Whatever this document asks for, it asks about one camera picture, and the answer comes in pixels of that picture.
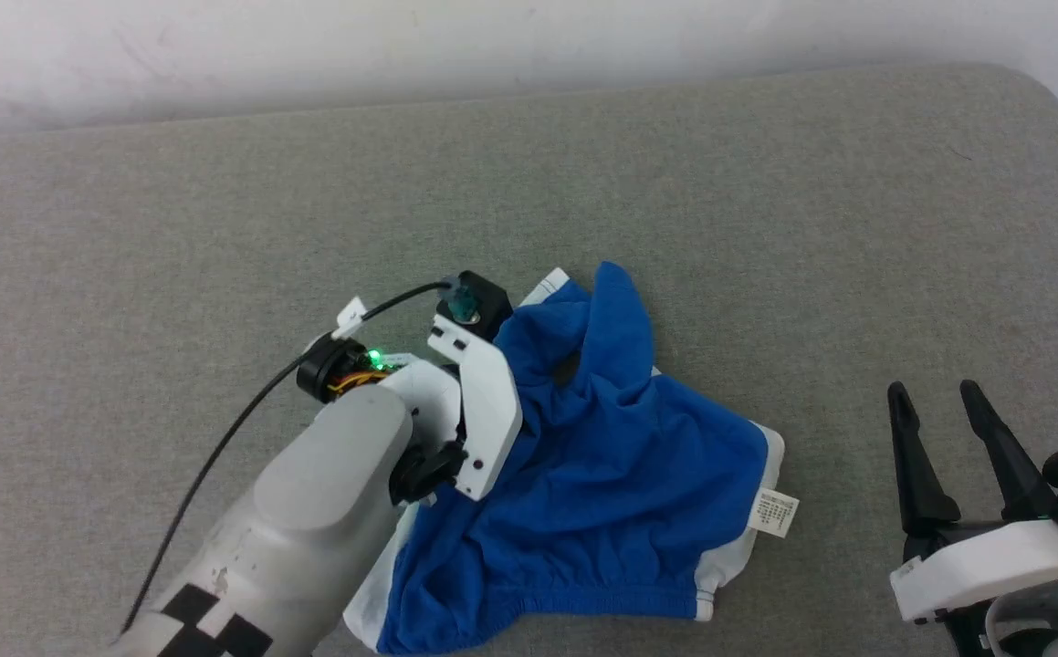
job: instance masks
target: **checkered marker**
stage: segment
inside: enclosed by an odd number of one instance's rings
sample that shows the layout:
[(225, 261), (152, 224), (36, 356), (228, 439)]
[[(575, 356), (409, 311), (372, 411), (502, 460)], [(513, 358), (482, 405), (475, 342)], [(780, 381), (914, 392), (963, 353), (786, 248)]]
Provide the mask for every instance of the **checkered marker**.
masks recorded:
[(219, 601), (201, 587), (183, 585), (161, 612), (183, 623), (183, 627), (161, 650), (160, 657), (264, 657), (273, 640), (239, 615), (229, 619), (217, 636), (197, 627)]

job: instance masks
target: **white care label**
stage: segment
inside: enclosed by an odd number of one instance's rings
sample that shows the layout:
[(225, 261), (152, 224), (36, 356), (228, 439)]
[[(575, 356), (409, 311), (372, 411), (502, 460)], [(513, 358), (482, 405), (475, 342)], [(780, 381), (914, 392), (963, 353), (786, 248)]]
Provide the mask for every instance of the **white care label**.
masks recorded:
[(769, 489), (760, 489), (755, 494), (755, 501), (751, 503), (749, 528), (784, 537), (788, 532), (788, 525), (792, 524), (796, 508), (800, 505), (801, 500), (792, 495), (781, 494), (781, 492)]

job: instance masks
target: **crumpled blue garment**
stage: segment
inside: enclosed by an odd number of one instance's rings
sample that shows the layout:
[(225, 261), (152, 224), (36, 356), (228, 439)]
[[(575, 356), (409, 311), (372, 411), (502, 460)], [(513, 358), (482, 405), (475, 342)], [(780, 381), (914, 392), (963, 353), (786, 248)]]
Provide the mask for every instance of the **crumpled blue garment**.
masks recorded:
[[(651, 375), (650, 320), (627, 273), (521, 307), (496, 346), (524, 424), (479, 503), (451, 486), (421, 508), (377, 649), (481, 644), (525, 613), (695, 617), (705, 550), (745, 531), (768, 443), (753, 423)], [(565, 386), (553, 371), (580, 350)]]

